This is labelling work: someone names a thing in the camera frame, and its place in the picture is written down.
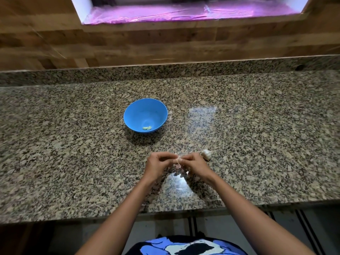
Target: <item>purple plastic sheet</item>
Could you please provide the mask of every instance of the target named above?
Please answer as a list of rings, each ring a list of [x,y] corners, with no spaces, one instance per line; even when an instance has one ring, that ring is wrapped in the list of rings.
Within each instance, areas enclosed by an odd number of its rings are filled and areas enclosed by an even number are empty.
[[[209,3],[93,7],[83,24],[195,21],[296,14],[280,0],[226,0]]]

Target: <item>person's right hand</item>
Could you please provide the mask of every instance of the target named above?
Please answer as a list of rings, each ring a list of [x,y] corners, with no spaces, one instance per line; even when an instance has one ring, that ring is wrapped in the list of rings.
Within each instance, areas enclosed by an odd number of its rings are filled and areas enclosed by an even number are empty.
[[[191,153],[177,158],[182,166],[189,167],[189,172],[199,176],[206,184],[213,185],[216,173],[210,169],[199,153]]]

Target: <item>peeled garlic clove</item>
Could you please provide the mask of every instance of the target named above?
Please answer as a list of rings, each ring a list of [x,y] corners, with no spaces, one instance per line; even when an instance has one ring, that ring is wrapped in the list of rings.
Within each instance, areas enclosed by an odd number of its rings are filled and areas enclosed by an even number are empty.
[[[210,159],[211,159],[211,151],[205,149],[205,150],[203,150],[203,151],[201,152],[201,156],[202,156],[205,160],[210,161]]]

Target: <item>garlic bulb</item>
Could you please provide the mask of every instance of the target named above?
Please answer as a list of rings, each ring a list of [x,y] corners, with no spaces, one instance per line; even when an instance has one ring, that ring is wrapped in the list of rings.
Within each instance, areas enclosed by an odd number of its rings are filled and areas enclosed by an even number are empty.
[[[201,156],[202,156],[205,160],[210,161],[210,159],[211,159],[211,151],[205,149],[205,150],[203,150],[203,151],[201,152]]]

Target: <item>hand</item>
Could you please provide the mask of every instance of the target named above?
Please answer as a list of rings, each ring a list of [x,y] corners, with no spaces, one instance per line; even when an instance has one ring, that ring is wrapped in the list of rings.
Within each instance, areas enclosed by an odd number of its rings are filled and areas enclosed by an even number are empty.
[[[189,167],[189,172],[199,176],[206,184],[213,185],[214,176],[217,174],[210,169],[199,153],[187,154],[177,161],[180,165]]]
[[[151,183],[154,183],[158,178],[163,175],[166,167],[174,164],[174,159],[178,155],[170,152],[153,152],[150,154],[145,166],[143,178]]]

